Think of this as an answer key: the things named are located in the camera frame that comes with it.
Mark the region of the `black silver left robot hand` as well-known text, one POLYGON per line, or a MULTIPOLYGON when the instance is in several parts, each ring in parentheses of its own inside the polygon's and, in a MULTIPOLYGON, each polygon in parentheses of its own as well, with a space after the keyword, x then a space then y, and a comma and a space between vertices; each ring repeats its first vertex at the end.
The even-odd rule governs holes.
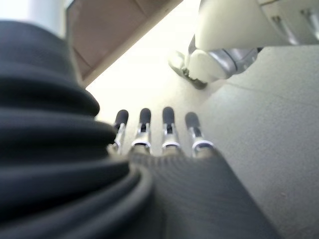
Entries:
POLYGON ((121 155, 128 112, 95 119, 80 85, 63 0, 0 3, 0 236, 3 239, 278 239, 280 234, 203 137, 192 156, 162 113, 163 155, 151 155, 151 112, 121 155))

